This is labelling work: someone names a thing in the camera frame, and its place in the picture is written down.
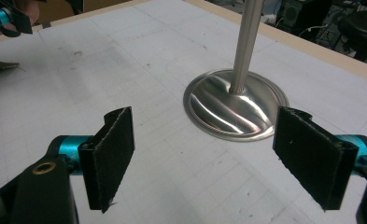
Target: metal pole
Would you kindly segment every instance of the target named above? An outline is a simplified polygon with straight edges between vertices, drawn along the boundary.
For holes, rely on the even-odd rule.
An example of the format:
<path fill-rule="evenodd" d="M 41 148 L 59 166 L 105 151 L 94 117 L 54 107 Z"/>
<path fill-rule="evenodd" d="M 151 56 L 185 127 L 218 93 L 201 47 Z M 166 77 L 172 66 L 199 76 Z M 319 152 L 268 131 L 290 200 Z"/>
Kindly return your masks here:
<path fill-rule="evenodd" d="M 246 0 L 244 14 L 242 15 L 239 30 L 238 44 L 236 46 L 235 61 L 233 66 L 233 79 L 229 93 L 239 95 L 244 91 L 250 60 L 259 30 L 261 11 L 264 0 Z"/>

